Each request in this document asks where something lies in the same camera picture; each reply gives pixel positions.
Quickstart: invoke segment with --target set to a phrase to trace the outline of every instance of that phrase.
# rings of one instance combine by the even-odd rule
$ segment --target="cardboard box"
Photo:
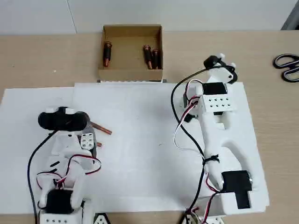
[[[108,68],[103,65],[104,43],[112,43]],[[149,70],[143,46],[159,49],[162,69]],[[101,81],[161,81],[163,75],[162,27],[160,25],[105,25],[103,27],[99,77]]]

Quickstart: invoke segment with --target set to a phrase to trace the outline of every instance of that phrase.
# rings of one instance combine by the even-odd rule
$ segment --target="wooden tabletop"
[[[270,194],[265,213],[226,217],[229,224],[299,221],[299,84],[284,82],[272,59],[299,55],[298,31],[164,33],[164,78],[180,79],[219,52],[244,82]],[[0,96],[5,88],[95,82],[101,34],[0,36]],[[179,212],[109,214],[113,224],[175,224]],[[31,224],[32,215],[2,215],[0,224]]]

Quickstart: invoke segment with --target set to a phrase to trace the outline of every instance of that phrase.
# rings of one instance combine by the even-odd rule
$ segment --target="white paper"
[[[184,210],[191,204],[202,159],[173,145],[177,121],[170,95],[174,85],[75,85],[73,107],[113,131],[112,135],[96,131],[97,140],[103,143],[97,156],[102,169],[86,183],[86,194],[93,199],[95,211]],[[183,112],[178,106],[183,89],[175,97],[179,116]],[[199,122],[194,119],[185,126],[203,146]],[[182,131],[177,140],[182,147],[195,148]]]
[[[27,164],[33,150],[50,131],[42,129],[38,115],[46,107],[70,106],[73,87],[6,89],[0,106],[0,213],[33,213],[27,184]],[[40,190],[35,174],[50,153],[53,139],[35,155],[31,183],[36,201]]]

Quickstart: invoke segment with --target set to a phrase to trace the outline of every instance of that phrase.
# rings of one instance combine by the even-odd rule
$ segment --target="scissors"
[[[292,59],[290,62],[284,63],[284,64],[278,64],[278,60],[281,58],[290,58]],[[299,71],[299,56],[294,55],[294,54],[282,54],[278,55],[276,58],[273,60],[273,66],[277,69],[284,69],[284,68],[289,68],[288,70],[283,71],[281,74],[281,77],[283,80],[289,83],[296,83],[299,82],[299,78],[290,78],[289,74],[295,73]]]

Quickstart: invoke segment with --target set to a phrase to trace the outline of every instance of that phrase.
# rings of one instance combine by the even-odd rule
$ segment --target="white wall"
[[[279,30],[297,0],[0,0],[0,34],[101,31],[160,23],[164,30]]]
[[[160,23],[165,30],[281,29],[297,0],[69,0],[78,32],[104,24]]]
[[[0,34],[75,33],[66,0],[0,0]]]

